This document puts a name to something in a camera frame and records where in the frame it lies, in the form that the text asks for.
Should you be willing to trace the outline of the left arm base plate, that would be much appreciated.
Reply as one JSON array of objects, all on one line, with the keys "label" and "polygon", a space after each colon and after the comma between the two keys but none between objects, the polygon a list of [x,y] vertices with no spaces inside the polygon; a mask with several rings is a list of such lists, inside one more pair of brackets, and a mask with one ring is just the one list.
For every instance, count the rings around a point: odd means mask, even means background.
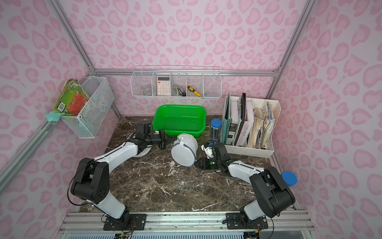
[{"label": "left arm base plate", "polygon": [[106,216],[104,231],[143,231],[146,224],[146,214],[125,214],[120,219]]}]

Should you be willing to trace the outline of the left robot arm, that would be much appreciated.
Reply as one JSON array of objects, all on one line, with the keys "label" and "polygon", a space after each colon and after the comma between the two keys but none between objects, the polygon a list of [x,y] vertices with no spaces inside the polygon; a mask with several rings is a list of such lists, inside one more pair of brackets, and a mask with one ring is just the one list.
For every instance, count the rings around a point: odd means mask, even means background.
[{"label": "left robot arm", "polygon": [[150,121],[141,121],[126,142],[101,156],[83,158],[70,182],[70,194],[101,210],[108,219],[127,226],[132,219],[127,207],[110,192],[110,173],[133,157],[146,155],[153,146],[165,149],[177,138],[163,129],[154,131]]}]

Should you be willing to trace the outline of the white mesh laundry bag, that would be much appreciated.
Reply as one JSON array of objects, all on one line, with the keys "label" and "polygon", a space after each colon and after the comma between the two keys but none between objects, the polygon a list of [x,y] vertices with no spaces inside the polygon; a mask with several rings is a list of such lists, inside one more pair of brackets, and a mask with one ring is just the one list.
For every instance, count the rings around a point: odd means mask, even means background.
[{"label": "white mesh laundry bag", "polygon": [[145,156],[146,154],[148,154],[150,152],[152,147],[147,147],[146,149],[144,149],[141,153],[139,153],[138,155],[134,156],[135,158],[139,158],[139,157],[143,157]]}]

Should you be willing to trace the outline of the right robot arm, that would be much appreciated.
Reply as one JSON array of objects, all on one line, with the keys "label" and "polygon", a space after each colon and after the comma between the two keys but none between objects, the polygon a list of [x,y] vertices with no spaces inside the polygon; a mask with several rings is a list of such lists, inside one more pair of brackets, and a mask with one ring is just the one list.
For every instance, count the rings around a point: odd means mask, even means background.
[{"label": "right robot arm", "polygon": [[256,221],[279,216],[295,203],[295,196],[290,190],[291,186],[297,184],[294,173],[285,171],[280,174],[273,166],[259,168],[234,160],[222,143],[205,143],[201,149],[206,156],[197,161],[198,167],[203,170],[219,170],[221,175],[241,179],[253,188],[255,200],[242,207],[237,216],[228,214],[223,221],[228,226],[253,227]]}]

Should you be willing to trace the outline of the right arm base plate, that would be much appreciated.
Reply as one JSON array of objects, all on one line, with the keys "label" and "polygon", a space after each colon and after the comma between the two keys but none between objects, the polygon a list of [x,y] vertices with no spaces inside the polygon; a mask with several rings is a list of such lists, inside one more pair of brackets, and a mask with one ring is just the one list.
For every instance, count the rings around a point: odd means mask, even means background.
[{"label": "right arm base plate", "polygon": [[263,230],[268,229],[268,222],[265,217],[259,217],[255,220],[247,218],[243,213],[226,213],[225,219],[222,221],[227,225],[229,230],[252,229]]}]

